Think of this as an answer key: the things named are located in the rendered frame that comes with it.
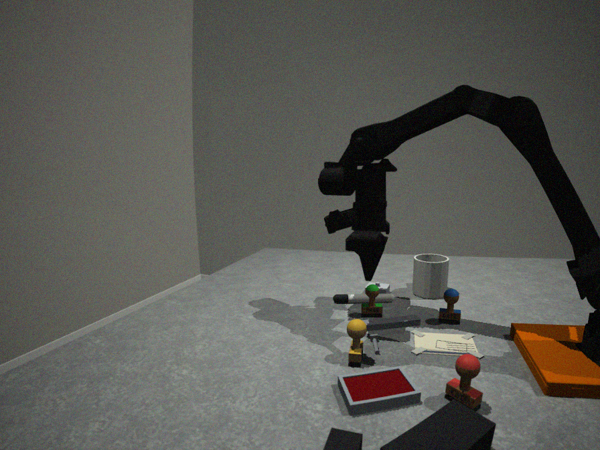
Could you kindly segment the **yellow rubber stamp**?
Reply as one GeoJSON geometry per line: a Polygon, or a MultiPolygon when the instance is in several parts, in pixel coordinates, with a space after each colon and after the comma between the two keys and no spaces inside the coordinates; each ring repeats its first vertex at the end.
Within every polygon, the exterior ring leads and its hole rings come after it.
{"type": "Polygon", "coordinates": [[[364,341],[360,339],[366,335],[366,332],[366,323],[361,319],[354,319],[348,323],[347,333],[353,338],[348,355],[348,366],[356,368],[361,366],[364,341]]]}

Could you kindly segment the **brown rubber stamp with blue knob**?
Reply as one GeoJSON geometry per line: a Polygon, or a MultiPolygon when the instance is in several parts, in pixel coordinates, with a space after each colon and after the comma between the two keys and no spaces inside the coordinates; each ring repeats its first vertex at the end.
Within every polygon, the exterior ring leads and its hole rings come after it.
{"type": "Polygon", "coordinates": [[[439,308],[439,323],[460,325],[461,310],[454,309],[454,304],[458,299],[459,293],[455,289],[448,289],[444,292],[444,300],[447,302],[447,309],[439,308]]]}

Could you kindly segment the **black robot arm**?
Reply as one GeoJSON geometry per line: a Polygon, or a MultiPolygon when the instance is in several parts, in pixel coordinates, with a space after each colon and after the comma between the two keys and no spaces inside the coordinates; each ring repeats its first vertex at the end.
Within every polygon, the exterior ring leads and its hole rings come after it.
{"type": "Polygon", "coordinates": [[[324,163],[318,178],[321,193],[386,196],[386,171],[397,168],[383,158],[406,140],[467,114],[499,127],[532,166],[546,192],[573,247],[575,260],[567,261],[569,272],[581,299],[586,297],[596,309],[589,313],[583,340],[576,347],[600,367],[600,238],[552,149],[532,99],[507,98],[461,85],[394,120],[360,127],[351,134],[339,162],[324,163]],[[372,163],[377,160],[381,161],[372,163]]]}

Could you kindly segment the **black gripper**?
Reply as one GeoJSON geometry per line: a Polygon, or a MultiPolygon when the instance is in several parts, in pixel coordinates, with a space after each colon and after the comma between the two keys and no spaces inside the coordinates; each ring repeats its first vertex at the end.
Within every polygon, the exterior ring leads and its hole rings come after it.
{"type": "Polygon", "coordinates": [[[360,256],[365,279],[371,281],[388,240],[381,232],[390,232],[390,224],[386,221],[386,196],[356,196],[355,199],[358,226],[354,226],[354,231],[346,238],[346,250],[360,256]]]}

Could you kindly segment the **red-handled rubber stamp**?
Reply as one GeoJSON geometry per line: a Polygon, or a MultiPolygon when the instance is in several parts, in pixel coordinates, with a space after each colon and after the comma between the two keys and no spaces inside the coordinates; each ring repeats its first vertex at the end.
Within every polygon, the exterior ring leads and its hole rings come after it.
{"type": "Polygon", "coordinates": [[[471,379],[479,374],[480,366],[481,364],[475,356],[471,354],[460,356],[456,361],[455,368],[461,379],[454,378],[447,383],[445,399],[449,401],[455,399],[475,412],[479,410],[483,393],[471,387],[471,379]]]}

